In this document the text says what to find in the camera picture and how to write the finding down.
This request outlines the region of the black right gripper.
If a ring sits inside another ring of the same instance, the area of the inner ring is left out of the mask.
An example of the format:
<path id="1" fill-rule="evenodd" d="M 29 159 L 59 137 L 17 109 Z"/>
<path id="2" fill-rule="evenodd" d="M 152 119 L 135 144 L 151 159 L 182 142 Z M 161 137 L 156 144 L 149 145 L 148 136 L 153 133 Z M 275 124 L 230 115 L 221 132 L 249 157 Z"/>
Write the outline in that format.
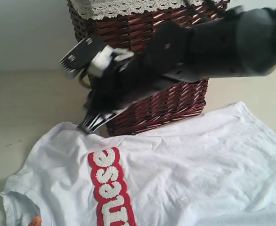
<path id="1" fill-rule="evenodd" d="M 149 48 L 135 55 L 126 49 L 105 46 L 85 51 L 88 74 L 94 86 L 88 95 L 87 113 L 77 129 L 86 135 L 120 115 L 131 104 L 166 89 L 166 56 Z"/>

